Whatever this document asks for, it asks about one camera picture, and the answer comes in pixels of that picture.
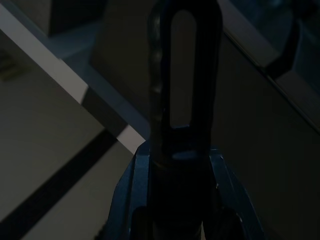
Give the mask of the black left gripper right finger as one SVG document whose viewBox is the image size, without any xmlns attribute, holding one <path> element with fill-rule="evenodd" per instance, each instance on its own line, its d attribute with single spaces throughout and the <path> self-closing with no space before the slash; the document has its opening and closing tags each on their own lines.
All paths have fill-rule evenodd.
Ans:
<svg viewBox="0 0 320 240">
<path fill-rule="evenodd" d="M 248 240 L 259 240 L 261 224 L 246 189 L 227 166 L 218 149 L 210 150 L 210 161 L 223 205 L 239 215 Z"/>
</svg>

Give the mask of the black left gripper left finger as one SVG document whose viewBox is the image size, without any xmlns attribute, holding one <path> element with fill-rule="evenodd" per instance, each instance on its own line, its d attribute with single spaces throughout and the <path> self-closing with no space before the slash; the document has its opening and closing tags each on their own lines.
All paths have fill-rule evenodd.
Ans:
<svg viewBox="0 0 320 240">
<path fill-rule="evenodd" d="M 146 240 L 150 146 L 142 144 L 118 181 L 97 240 Z"/>
</svg>

